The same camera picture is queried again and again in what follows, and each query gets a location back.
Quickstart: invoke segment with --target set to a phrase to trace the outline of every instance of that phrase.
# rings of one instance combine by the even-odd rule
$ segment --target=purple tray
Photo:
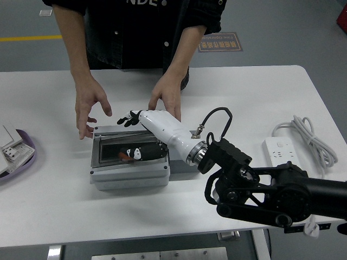
[[[30,139],[30,137],[28,136],[28,134],[25,131],[17,129],[17,132],[21,136],[21,138],[23,139],[23,143],[25,143],[26,145],[35,149],[35,145],[34,145],[33,141]],[[0,181],[11,178],[12,176],[26,170],[28,167],[30,167],[33,164],[35,159],[36,159],[36,150],[34,152],[34,155],[22,167],[18,168],[17,170],[15,170],[11,173],[8,173],[8,172],[1,173],[0,174]]]

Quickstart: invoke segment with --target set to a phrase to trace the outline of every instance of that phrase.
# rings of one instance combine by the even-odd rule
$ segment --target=black jacket
[[[158,34],[163,44],[163,72],[166,72],[176,52],[183,29],[205,25],[205,34],[221,30],[220,20],[227,0],[158,0]],[[86,46],[98,60],[121,68],[123,52],[123,12],[126,0],[43,0],[85,16]]]

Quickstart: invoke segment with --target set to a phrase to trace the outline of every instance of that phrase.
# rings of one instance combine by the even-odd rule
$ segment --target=yellow floor line
[[[0,38],[0,42],[37,41],[37,40],[55,40],[55,39],[62,39],[62,37],[61,35],[5,37],[5,38]]]

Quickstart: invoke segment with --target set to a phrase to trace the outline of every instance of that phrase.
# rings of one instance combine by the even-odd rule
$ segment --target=table leg
[[[63,245],[51,245],[48,251],[47,260],[60,260],[63,251]]]
[[[252,230],[252,235],[258,260],[271,260],[270,253],[266,244],[264,229]]]

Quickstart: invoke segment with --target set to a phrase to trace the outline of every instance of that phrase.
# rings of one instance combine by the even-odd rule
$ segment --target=black shirt
[[[160,27],[161,37],[158,39],[161,40],[160,49],[163,55],[160,67],[165,73],[185,28],[205,25],[207,27],[205,34],[221,30],[220,20],[227,0],[43,0],[43,2],[46,5],[57,4],[85,15],[88,53],[99,61],[119,69],[124,68],[123,37],[127,33],[124,30],[127,18],[124,15],[124,5],[130,2],[157,3],[159,14],[157,25]],[[181,88],[185,87],[188,79],[187,74]]]
[[[162,68],[163,48],[156,1],[127,1],[122,69]]]

